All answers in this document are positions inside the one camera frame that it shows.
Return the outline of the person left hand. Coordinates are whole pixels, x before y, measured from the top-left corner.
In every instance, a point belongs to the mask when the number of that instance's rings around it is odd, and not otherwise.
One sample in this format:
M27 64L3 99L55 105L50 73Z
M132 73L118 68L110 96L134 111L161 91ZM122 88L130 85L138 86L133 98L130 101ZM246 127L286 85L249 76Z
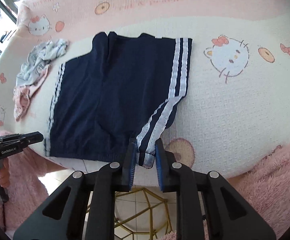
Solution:
M9 161L8 158L3 160L3 166L0 169L0 186L7 188L10 185Z

